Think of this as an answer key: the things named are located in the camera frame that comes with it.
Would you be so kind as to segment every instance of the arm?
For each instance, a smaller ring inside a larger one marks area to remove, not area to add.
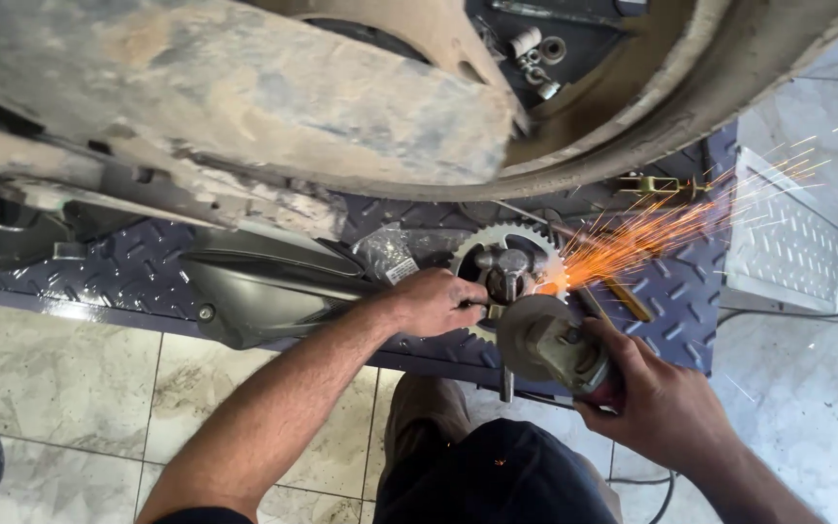
[[[483,316],[487,291],[427,269],[355,305],[258,369],[164,468],[137,522],[222,506],[256,521],[263,495],[290,469],[367,359],[399,332],[434,337]],[[461,307],[462,303],[472,305]]]
[[[727,524],[822,522],[742,443],[702,373],[608,324],[588,319],[585,328],[606,343],[626,382],[618,415],[575,405],[589,430],[686,476]]]

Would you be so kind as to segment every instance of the hairy forearm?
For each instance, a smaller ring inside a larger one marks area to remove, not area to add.
[[[822,522],[749,447],[739,442],[714,453],[687,477],[726,524]]]
[[[151,499],[169,501],[173,494],[164,493],[169,488],[177,491],[181,507],[208,501],[203,504],[253,517],[262,496],[299,458],[344,388],[396,334],[398,314],[387,303],[359,304],[257,370],[174,457]],[[151,499],[139,521],[161,516],[151,514]]]

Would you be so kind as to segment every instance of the plastic bag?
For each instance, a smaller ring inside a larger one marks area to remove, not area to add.
[[[351,246],[368,263],[373,280],[395,285],[420,268],[444,266],[469,231],[462,229],[402,229],[387,224]]]

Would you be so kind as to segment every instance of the sprocket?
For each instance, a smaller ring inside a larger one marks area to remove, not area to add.
[[[451,253],[451,273],[462,278],[467,278],[463,273],[469,267],[468,264],[473,266],[471,259],[484,246],[499,246],[503,249],[537,249],[546,254],[548,256],[548,262],[545,265],[544,276],[539,285],[554,284],[557,291],[550,295],[553,295],[562,302],[567,302],[568,276],[565,271],[564,259],[560,254],[559,247],[546,238],[545,235],[532,229],[527,224],[520,223],[502,223],[480,229],[468,237],[466,241]],[[486,321],[483,321],[467,329],[479,339],[495,342],[495,328],[483,326],[485,323]]]

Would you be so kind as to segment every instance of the hand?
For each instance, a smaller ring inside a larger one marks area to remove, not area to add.
[[[482,304],[486,302],[484,286],[460,279],[443,268],[413,273],[377,301],[395,316],[394,322],[402,333],[414,337],[435,337],[472,326],[483,318]]]
[[[689,476],[720,454],[745,448],[702,373],[661,360],[638,337],[605,322],[586,319],[584,328],[606,344],[626,387],[618,415],[575,402],[590,431]]]

